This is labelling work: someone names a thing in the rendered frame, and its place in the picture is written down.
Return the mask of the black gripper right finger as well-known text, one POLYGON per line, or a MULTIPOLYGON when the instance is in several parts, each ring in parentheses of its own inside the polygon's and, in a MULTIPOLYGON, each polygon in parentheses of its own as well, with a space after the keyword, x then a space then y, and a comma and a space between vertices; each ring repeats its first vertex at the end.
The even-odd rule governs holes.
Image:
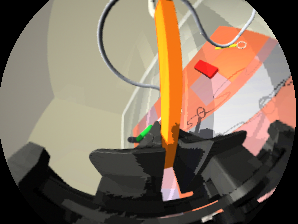
POLYGON ((192 184, 196 183, 213 156, 229 151, 239 144, 243 145, 246 136, 247 132, 242 129, 213 139, 202 139, 180 129, 173 169, 181 194, 192 192, 192 184))

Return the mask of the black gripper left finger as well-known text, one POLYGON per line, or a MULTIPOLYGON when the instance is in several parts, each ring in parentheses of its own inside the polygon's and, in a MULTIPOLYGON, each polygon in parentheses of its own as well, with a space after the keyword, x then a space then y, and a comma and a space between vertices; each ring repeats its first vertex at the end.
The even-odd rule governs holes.
POLYGON ((161 193, 165 168, 165 148, 162 148, 158 121, 145 139, 133 149, 96 149, 89 153, 89 161, 98 173, 116 176, 154 176, 157 193, 161 193))

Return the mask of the red rectangular block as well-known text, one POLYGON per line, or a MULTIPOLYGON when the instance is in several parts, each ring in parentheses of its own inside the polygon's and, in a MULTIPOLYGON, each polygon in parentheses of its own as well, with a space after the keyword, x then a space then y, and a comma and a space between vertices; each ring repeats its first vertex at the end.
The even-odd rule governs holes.
POLYGON ((214 77, 214 75, 217 75, 217 72, 220 71, 217 67, 214 67, 214 65, 210 65, 210 63, 205 63, 205 61, 198 60, 197 64, 194 65, 194 68, 198 69, 198 71, 205 73, 206 76, 209 76, 210 79, 214 77))

